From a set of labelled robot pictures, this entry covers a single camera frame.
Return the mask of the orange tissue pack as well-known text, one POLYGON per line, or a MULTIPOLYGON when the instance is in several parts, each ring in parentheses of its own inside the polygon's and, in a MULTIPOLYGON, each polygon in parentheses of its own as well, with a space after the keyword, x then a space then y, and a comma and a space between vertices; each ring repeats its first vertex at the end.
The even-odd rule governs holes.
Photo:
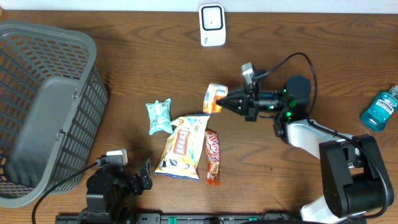
POLYGON ((220 113, 222 106, 217 105, 216 101, 228 95, 228 87, 220 84, 210 83, 203 101, 204 113, 220 113))

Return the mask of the red Top chocolate bar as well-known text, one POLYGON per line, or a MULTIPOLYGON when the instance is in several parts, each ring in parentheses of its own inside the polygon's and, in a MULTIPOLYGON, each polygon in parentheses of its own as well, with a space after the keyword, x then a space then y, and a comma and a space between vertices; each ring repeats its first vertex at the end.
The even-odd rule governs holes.
POLYGON ((207 129, 205 131, 206 155, 208 159, 207 184, 220 184, 220 143, 218 134, 207 129))

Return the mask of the teal snack packet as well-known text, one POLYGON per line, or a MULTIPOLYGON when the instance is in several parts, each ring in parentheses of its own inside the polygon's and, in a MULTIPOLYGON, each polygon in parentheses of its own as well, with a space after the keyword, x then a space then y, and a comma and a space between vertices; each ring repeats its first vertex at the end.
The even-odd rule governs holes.
POLYGON ((171 102, 172 100, 168 98, 163 102, 156 100, 154 103, 146 103, 150 119, 150 135, 158 131, 165 131, 169 134, 173 133, 170 117, 171 102))

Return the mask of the teal mouthwash bottle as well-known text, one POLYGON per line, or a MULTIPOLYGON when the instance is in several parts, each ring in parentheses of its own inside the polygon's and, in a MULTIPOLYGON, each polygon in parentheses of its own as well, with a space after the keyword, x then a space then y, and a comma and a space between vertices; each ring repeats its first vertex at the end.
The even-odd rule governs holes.
POLYGON ((381 132, 392 114, 397 111, 397 85, 378 94, 360 120, 375 132, 381 132))

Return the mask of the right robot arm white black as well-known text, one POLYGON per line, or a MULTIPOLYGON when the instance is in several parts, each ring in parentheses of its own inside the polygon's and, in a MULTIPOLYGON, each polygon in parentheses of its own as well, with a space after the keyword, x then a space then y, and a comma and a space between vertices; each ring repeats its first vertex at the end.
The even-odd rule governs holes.
POLYGON ((300 209, 302 222, 346 223, 376 218, 394 202, 394 191, 370 135, 352 136, 319 125, 306 112, 310 80, 296 75, 283 90, 265 91, 254 78, 216 101, 246 121, 273 112, 275 135, 320 161, 323 195, 300 209))

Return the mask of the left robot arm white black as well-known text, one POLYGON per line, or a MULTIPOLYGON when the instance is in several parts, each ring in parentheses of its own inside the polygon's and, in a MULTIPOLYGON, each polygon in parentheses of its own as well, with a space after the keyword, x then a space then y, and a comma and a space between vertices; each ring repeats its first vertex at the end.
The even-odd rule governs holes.
POLYGON ((121 156, 97 160, 99 169, 87 180, 86 204, 78 223, 135 223, 136 216, 127 207, 135 195, 142 195, 153 185, 151 162, 147 159, 138 174, 125 172, 121 156))

